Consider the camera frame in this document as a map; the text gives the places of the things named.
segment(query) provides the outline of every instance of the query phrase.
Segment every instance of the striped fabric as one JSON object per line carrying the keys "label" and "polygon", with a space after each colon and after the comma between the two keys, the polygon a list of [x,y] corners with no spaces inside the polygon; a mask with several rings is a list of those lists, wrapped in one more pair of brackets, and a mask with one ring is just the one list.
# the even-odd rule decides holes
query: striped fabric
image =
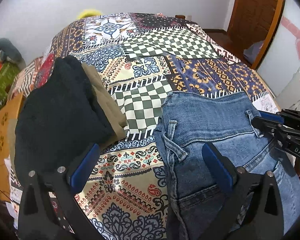
{"label": "striped fabric", "polygon": [[36,58],[26,68],[24,68],[14,82],[8,94],[8,101],[12,100],[17,94],[23,92],[25,97],[28,97],[34,89],[34,80],[42,63],[42,57]]}

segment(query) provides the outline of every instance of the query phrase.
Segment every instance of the door frame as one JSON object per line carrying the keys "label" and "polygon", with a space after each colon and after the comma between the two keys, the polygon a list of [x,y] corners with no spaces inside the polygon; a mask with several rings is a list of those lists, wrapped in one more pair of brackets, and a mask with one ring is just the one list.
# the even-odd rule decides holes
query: door frame
{"label": "door frame", "polygon": [[[237,12],[237,8],[238,8],[238,4],[239,4],[239,0],[234,0],[234,6],[233,6],[233,10],[232,10],[232,15],[231,15],[231,19],[229,22],[229,27],[227,30],[227,35],[230,36],[230,32],[232,30],[233,24],[234,24],[234,19],[235,19],[235,15]],[[274,38],[275,33],[277,32],[278,26],[280,24],[280,20],[281,20],[281,16],[283,13],[283,9],[284,9],[284,4],[285,4],[285,0],[278,0],[277,6],[275,8],[275,12],[274,12],[274,17],[272,19],[268,34],[263,42],[262,48],[260,50],[260,52],[258,53],[255,61],[253,62],[252,66],[250,67],[251,69],[258,69],[258,67],[260,66],[262,60],[264,59],[264,57],[266,56],[266,53],[268,52],[268,49],[270,48],[270,45],[272,43],[272,40]]]}

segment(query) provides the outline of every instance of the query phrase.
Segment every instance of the wooden door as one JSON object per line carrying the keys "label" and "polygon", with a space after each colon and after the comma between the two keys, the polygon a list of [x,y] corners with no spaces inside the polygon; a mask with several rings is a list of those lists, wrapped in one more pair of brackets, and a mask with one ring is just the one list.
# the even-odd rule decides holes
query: wooden door
{"label": "wooden door", "polygon": [[278,0],[236,0],[228,35],[240,49],[266,39]]}

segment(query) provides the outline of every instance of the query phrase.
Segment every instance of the wooden floor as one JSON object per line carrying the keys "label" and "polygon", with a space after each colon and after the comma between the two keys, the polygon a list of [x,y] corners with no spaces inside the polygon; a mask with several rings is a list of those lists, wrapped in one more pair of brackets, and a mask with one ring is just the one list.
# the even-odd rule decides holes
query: wooden floor
{"label": "wooden floor", "polygon": [[221,47],[225,48],[237,58],[239,58],[243,63],[245,63],[248,67],[251,67],[251,64],[246,61],[243,57],[243,50],[236,46],[229,38],[228,35],[221,32],[207,32],[207,34]]}

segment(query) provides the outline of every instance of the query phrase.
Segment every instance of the yellow object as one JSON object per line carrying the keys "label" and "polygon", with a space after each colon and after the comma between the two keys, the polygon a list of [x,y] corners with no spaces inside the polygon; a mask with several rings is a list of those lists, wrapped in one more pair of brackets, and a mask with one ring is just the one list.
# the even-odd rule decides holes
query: yellow object
{"label": "yellow object", "polygon": [[94,9],[87,9],[78,15],[77,20],[97,15],[102,15],[102,12]]}
{"label": "yellow object", "polygon": [[7,128],[10,119],[18,118],[23,105],[23,92],[9,101],[0,110],[0,199],[10,201],[9,174],[4,159],[9,157],[9,143],[7,142]]}

